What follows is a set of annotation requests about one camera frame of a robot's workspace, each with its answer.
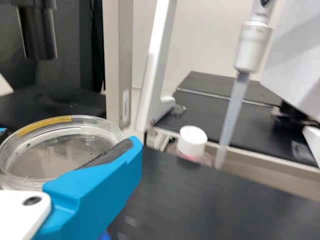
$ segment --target pipette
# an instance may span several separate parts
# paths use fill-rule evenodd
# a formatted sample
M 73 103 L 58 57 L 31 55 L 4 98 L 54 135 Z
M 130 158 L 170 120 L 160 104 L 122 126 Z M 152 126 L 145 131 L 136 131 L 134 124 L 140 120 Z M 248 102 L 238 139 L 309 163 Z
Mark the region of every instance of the pipette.
M 259 70 L 264 53 L 271 37 L 272 28 L 268 26 L 276 0 L 254 0 L 250 21 L 242 24 L 235 55 L 234 68 L 238 71 L 234 81 L 231 99 L 226 111 L 219 148 L 214 166 L 221 169 L 227 154 L 232 135 L 238 120 L 248 84 L 249 76 Z

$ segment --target blue plastic holder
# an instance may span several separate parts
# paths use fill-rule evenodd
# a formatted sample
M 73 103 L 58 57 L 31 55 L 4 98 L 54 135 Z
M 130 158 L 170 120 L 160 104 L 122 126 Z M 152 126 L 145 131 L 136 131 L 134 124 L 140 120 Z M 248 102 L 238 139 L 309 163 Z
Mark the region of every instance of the blue plastic holder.
M 141 142 L 110 163 L 73 170 L 43 185 L 51 213 L 35 240 L 96 240 L 124 208 L 142 175 Z

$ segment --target white metal arm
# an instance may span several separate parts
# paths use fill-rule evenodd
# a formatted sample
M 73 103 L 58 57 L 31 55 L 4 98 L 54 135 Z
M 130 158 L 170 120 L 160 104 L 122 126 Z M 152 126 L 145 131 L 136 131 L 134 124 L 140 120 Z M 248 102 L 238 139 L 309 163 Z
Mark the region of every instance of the white metal arm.
M 172 96 L 161 96 L 177 0 L 158 0 L 149 52 L 143 76 L 135 129 L 145 132 L 176 104 Z

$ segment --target petri dish lid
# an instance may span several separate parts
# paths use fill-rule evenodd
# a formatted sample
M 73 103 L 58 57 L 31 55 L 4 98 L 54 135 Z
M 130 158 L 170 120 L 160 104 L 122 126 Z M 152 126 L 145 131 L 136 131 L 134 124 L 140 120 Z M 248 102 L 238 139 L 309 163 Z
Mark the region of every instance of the petri dish lid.
M 41 191 L 47 181 L 81 167 L 122 139 L 116 125 L 94 116 L 60 116 L 27 125 L 0 146 L 0 185 Z

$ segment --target small white cap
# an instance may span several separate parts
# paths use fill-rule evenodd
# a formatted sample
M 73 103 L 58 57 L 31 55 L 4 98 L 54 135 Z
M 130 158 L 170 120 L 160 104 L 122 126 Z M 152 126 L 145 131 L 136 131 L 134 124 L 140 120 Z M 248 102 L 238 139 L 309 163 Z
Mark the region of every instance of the small white cap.
M 206 133 L 197 126 L 183 126 L 178 138 L 178 150 L 187 156 L 200 158 L 205 154 Z

